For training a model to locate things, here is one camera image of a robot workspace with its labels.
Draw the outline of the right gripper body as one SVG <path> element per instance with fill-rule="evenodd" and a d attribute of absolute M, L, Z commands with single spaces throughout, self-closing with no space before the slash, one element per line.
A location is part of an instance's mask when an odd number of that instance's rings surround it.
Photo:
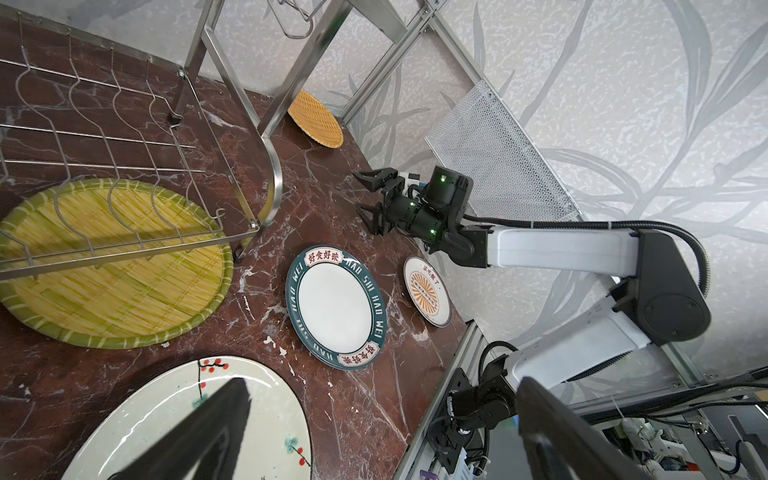
<path fill-rule="evenodd" d="M 445 167 L 435 167 L 428 183 L 405 188 L 397 176 L 382 190 L 382 228 L 396 227 L 421 240 L 429 252 L 473 252 L 461 224 L 473 180 Z"/>

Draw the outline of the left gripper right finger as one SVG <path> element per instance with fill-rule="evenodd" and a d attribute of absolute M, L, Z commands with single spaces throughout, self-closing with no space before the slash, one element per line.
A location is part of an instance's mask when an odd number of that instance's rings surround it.
<path fill-rule="evenodd" d="M 535 379 L 523 378 L 515 403 L 534 479 L 649 477 Z"/>

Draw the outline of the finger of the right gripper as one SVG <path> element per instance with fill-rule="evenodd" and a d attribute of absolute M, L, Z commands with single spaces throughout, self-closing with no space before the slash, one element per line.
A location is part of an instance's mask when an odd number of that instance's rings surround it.
<path fill-rule="evenodd" d="M 390 181 L 399 177 L 399 172 L 391 167 L 371 171 L 356 171 L 353 177 L 369 192 L 383 189 Z"/>
<path fill-rule="evenodd" d="M 387 233 L 386 219 L 383 215 L 383 205 L 381 203 L 377 203 L 374 206 L 356 204 L 355 211 L 370 234 L 383 236 Z"/>

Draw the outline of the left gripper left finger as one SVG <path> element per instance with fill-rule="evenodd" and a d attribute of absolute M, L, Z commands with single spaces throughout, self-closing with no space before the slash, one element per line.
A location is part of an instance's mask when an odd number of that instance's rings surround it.
<path fill-rule="evenodd" d="M 234 477 L 251 397 L 242 378 L 229 380 L 200 407 L 113 479 L 231 479 Z"/>

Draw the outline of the steel dish rack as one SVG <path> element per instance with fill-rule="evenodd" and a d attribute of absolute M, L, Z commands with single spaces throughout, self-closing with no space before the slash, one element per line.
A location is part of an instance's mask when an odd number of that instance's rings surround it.
<path fill-rule="evenodd" d="M 273 134 L 296 100 L 321 56 L 351 13 L 372 23 L 391 42 L 411 32 L 388 1 L 323 1 L 300 9 L 309 30 L 306 43 L 265 115 L 256 112 L 228 59 L 216 27 L 223 3 L 207 1 L 194 29 L 184 63 L 173 66 L 175 91 L 164 96 L 149 77 L 125 79 L 125 59 L 146 69 L 166 61 L 132 47 L 27 12 L 3 6 L 1 63 L 13 76 L 13 94 L 29 122 L 1 125 L 1 178 L 16 173 L 52 189 L 54 217 L 62 237 L 41 246 L 22 239 L 9 222 L 1 224 L 1 277 L 12 280 L 161 254 L 229 245 L 235 259 L 278 212 L 284 192 L 281 161 Z M 198 148 L 184 141 L 193 120 L 207 118 L 196 89 L 200 68 L 211 60 L 225 90 L 245 120 L 248 133 L 267 157 L 266 198 L 253 207 L 219 140 L 216 162 L 196 168 Z M 106 181 L 114 190 L 133 181 L 150 189 L 150 211 L 159 226 L 132 227 L 127 207 L 111 191 L 107 216 L 114 235 L 89 234 L 63 207 L 64 196 L 86 179 Z"/>

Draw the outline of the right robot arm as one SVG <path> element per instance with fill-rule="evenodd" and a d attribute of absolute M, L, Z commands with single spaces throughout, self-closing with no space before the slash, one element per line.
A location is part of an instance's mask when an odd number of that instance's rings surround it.
<path fill-rule="evenodd" d="M 710 326 L 709 260 L 687 230 L 664 222 L 576 222 L 477 217 L 467 211 L 472 180 L 437 167 L 427 182 L 392 168 L 359 171 L 381 194 L 359 206 L 374 235 L 398 230 L 429 254 L 475 269 L 552 270 L 552 291 L 580 303 L 570 320 L 503 355 L 482 354 L 478 382 L 448 396 L 447 422 L 467 434 L 494 428 L 515 412 L 527 378 L 546 388 L 602 370 L 650 345 L 685 342 Z M 586 299 L 591 306 L 583 305 Z"/>

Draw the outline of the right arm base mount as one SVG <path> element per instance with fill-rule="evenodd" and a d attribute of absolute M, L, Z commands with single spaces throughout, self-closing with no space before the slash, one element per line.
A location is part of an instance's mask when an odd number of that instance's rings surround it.
<path fill-rule="evenodd" d="M 505 374 L 504 368 L 489 365 L 478 385 L 472 385 L 461 368 L 451 375 L 425 433 L 437 461 L 448 473 L 456 471 L 462 450 L 467 454 L 483 451 L 479 433 L 490 432 L 517 414 L 515 392 Z"/>

